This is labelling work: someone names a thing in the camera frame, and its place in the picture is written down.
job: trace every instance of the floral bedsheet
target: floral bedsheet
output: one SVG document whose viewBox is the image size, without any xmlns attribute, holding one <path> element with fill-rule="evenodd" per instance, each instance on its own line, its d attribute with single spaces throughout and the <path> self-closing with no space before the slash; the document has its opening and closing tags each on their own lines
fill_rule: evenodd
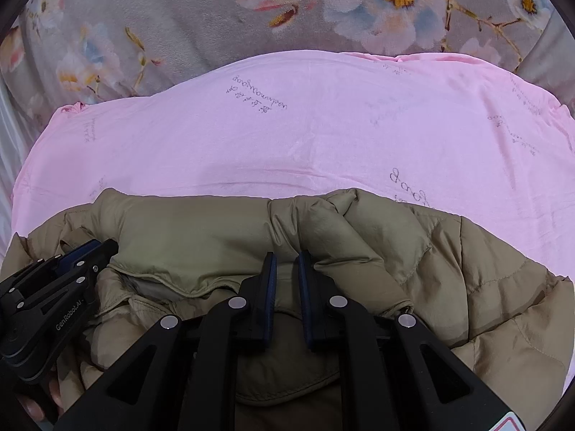
<svg viewBox="0 0 575 431">
<path fill-rule="evenodd" d="M 457 51 L 517 71 L 553 12 L 549 0 L 30 0 L 0 68 L 41 130 L 61 105 L 154 94 L 272 51 Z"/>
</svg>

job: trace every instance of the metal rivet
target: metal rivet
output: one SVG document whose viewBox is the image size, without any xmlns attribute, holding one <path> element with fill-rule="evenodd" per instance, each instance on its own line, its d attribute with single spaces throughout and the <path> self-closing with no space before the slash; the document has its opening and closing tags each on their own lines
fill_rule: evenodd
<svg viewBox="0 0 575 431">
<path fill-rule="evenodd" d="M 415 317 L 413 317 L 410 314 L 402 314 L 401 316 L 399 316 L 397 321 L 399 322 L 400 325 L 402 325 L 405 328 L 412 328 L 413 326 L 415 326 L 417 322 Z"/>
<path fill-rule="evenodd" d="M 332 296 L 330 298 L 330 305 L 334 308 L 345 308 L 347 306 L 347 298 L 339 295 Z"/>
<path fill-rule="evenodd" d="M 241 309 L 247 304 L 248 302 L 246 299 L 242 298 L 241 296 L 234 296 L 228 301 L 229 307 L 234 308 L 235 310 Z"/>
<path fill-rule="evenodd" d="M 160 321 L 160 326 L 164 329 L 173 329 L 178 325 L 178 318 L 176 316 L 164 316 Z"/>
</svg>

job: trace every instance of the human hand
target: human hand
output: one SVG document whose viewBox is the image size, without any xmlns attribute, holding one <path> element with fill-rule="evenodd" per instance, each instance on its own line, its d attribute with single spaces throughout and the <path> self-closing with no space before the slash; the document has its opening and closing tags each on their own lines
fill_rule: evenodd
<svg viewBox="0 0 575 431">
<path fill-rule="evenodd" d="M 60 384 L 58 383 L 58 378 L 56 377 L 56 373 L 54 371 L 50 373 L 48 390 L 50 390 L 50 396 L 58 408 L 58 416 L 61 416 L 62 413 L 64 413 L 64 410 L 62 408 L 62 398 L 60 396 Z M 26 410 L 28 415 L 30 415 L 34 421 L 39 422 L 46 419 L 44 410 L 42 410 L 42 408 L 34 400 L 23 395 L 18 395 L 17 397 L 22 407 L 24 407 L 24 410 Z"/>
</svg>

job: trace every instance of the cursive writing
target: cursive writing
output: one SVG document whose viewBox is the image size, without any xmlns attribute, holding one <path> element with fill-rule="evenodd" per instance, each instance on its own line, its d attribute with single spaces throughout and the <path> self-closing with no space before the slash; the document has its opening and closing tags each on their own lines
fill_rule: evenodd
<svg viewBox="0 0 575 431">
<path fill-rule="evenodd" d="M 396 61 L 391 61 L 389 63 L 384 62 L 380 66 L 383 67 L 383 69 L 385 69 L 385 70 L 391 70 L 391 72 L 393 74 L 395 74 L 396 76 L 400 76 L 401 74 L 411 75 L 411 73 L 409 71 L 407 71 L 405 68 L 399 67 L 397 65 Z"/>
<path fill-rule="evenodd" d="M 520 102 L 523 102 L 523 105 L 525 105 L 531 113 L 533 113 L 534 115 L 540 115 L 542 113 L 542 110 L 539 107 L 537 107 L 533 102 L 531 102 L 530 98 L 527 95 L 525 95 L 525 92 L 521 90 L 519 84 L 517 83 L 517 81 L 515 81 L 515 77 L 513 74 L 511 74 L 511 84 L 513 85 L 511 92 L 513 92 L 517 96 L 517 99 Z"/>
<path fill-rule="evenodd" d="M 90 193 L 90 199 L 93 201 L 100 195 L 100 193 L 107 188 L 105 177 L 100 178 L 100 181 L 96 185 L 96 188 Z"/>
<path fill-rule="evenodd" d="M 258 87 L 252 85 L 251 80 L 249 79 L 244 81 L 243 79 L 240 79 L 238 76 L 235 76 L 234 79 L 232 79 L 232 81 L 241 84 L 242 87 L 248 89 L 248 91 L 251 91 L 251 94 L 255 95 L 256 97 L 261 97 L 263 100 L 267 100 L 268 102 L 270 102 L 271 104 L 270 107 L 278 106 L 284 110 L 287 109 L 288 107 L 284 102 L 280 102 L 278 99 L 274 99 L 274 97 L 265 95 L 262 91 L 259 90 Z"/>
<path fill-rule="evenodd" d="M 529 149 L 529 152 L 533 157 L 537 155 L 539 149 L 537 149 L 533 144 L 529 144 L 519 134 L 513 133 L 509 129 L 507 122 L 505 122 L 505 119 L 501 115 L 488 116 L 487 119 L 492 121 L 495 124 L 496 128 L 499 128 L 500 126 L 505 126 L 505 129 L 507 129 L 507 133 L 509 133 L 509 135 L 511 136 L 511 142 L 513 142 L 514 144 L 519 144 L 524 149 Z"/>
<path fill-rule="evenodd" d="M 411 196 L 413 197 L 413 199 L 415 199 L 416 202 L 420 203 L 421 205 L 425 205 L 427 207 L 431 207 L 429 205 L 429 202 L 427 202 L 427 196 L 425 194 L 425 191 L 423 190 L 419 190 L 418 192 L 413 191 L 412 188 L 404 181 L 401 180 L 401 178 L 399 177 L 399 170 L 397 168 L 392 169 L 392 172 L 389 174 L 389 178 L 394 182 L 399 184 L 399 186 L 401 186 L 401 189 L 404 190 L 405 192 L 411 194 Z M 396 201 L 399 202 L 406 202 L 402 199 L 398 199 L 397 195 L 395 198 Z"/>
<path fill-rule="evenodd" d="M 228 94 L 232 93 L 237 99 L 242 100 L 242 102 L 248 102 L 248 104 L 251 104 L 252 107 L 258 107 L 258 111 L 260 113 L 267 113 L 269 110 L 271 110 L 271 107 L 264 105 L 260 100 L 247 96 L 242 91 L 239 91 L 237 86 L 233 85 L 225 92 Z"/>
<path fill-rule="evenodd" d="M 96 119 L 84 125 L 84 142 L 94 142 L 96 140 Z"/>
</svg>

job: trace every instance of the khaki down jacket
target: khaki down jacket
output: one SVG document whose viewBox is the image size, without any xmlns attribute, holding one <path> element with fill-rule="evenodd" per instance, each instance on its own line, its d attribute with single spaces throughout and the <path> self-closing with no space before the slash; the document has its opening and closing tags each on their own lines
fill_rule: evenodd
<svg viewBox="0 0 575 431">
<path fill-rule="evenodd" d="M 97 316 L 57 361 L 65 408 L 159 318 L 206 314 L 274 251 L 274 336 L 265 354 L 239 360 L 236 429 L 340 429 L 337 357 L 304 343 L 301 249 L 373 314 L 414 311 L 528 430 L 561 397 L 573 352 L 571 282 L 464 217 L 356 189 L 275 200 L 110 189 L 16 235 L 1 277 L 94 237 L 120 249 L 98 276 Z"/>
</svg>

